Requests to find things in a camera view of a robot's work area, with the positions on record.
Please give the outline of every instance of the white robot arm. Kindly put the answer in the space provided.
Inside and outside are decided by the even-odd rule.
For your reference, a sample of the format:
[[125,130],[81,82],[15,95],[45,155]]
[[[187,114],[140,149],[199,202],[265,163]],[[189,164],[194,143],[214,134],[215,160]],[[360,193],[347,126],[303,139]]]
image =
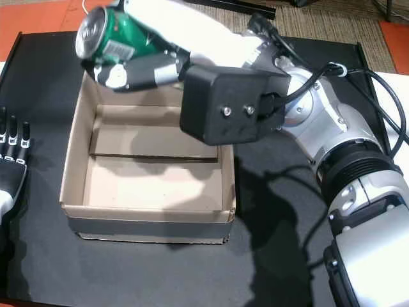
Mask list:
[[[409,306],[409,188],[363,116],[338,100],[325,77],[319,79],[326,71],[345,75],[347,70],[333,63],[317,75],[296,66],[260,16],[238,35],[175,1],[125,0],[120,6],[188,54],[179,60],[175,53],[174,65],[181,60],[186,65],[167,79],[185,81],[183,131],[219,145],[281,129],[302,148],[328,205],[334,240],[324,258],[338,306]],[[130,68],[127,74],[141,75]],[[146,86],[115,90],[141,88]]]

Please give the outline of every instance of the soda can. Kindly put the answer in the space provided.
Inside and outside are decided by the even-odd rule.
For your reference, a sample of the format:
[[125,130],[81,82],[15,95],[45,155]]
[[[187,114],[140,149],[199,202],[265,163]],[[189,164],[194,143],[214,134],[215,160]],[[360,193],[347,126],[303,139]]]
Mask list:
[[122,63],[163,51],[163,41],[160,41],[127,14],[99,6],[82,21],[75,39],[75,51],[80,59]]

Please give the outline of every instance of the cardboard box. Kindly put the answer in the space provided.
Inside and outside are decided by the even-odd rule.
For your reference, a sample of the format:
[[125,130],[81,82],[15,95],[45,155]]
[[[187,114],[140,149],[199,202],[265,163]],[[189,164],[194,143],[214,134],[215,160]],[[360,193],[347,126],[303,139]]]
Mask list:
[[181,98],[172,87],[113,93],[84,76],[60,194],[82,238],[228,239],[236,207],[233,148],[184,134]]

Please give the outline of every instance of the black table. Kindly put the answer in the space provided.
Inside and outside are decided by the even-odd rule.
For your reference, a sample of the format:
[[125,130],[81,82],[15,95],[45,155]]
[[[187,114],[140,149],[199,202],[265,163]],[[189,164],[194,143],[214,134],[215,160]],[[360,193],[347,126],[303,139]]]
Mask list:
[[[225,245],[100,242],[69,229],[58,198],[83,74],[74,38],[23,35],[0,88],[0,105],[29,120],[35,138],[10,222],[11,259],[3,257],[8,296],[70,306],[334,306],[325,268],[307,267],[332,240],[327,208],[303,153],[278,133],[235,147],[239,212]],[[315,65],[362,65],[356,45],[291,42]],[[365,100],[340,78],[334,86],[383,139],[382,121]]]

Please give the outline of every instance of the robotic hand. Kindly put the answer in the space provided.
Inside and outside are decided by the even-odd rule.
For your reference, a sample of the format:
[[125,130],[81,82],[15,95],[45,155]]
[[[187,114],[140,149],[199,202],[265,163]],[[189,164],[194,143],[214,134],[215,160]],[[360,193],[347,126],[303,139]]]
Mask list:
[[[30,147],[30,126],[22,125],[22,136],[17,135],[17,119],[10,117],[7,125],[6,108],[0,107],[0,226],[19,196],[27,172],[27,155]],[[0,228],[0,253],[6,244]]]
[[[76,49],[95,81],[114,91],[184,81],[180,127],[210,145],[255,141],[276,129],[292,136],[328,204],[334,240],[324,258],[337,305],[409,306],[409,188],[362,115],[321,78],[348,70],[336,63],[306,69],[262,16],[237,35],[174,1],[126,0],[115,10],[143,29],[144,43],[121,58],[109,45],[109,12],[90,12]],[[144,53],[154,40],[155,52]]]

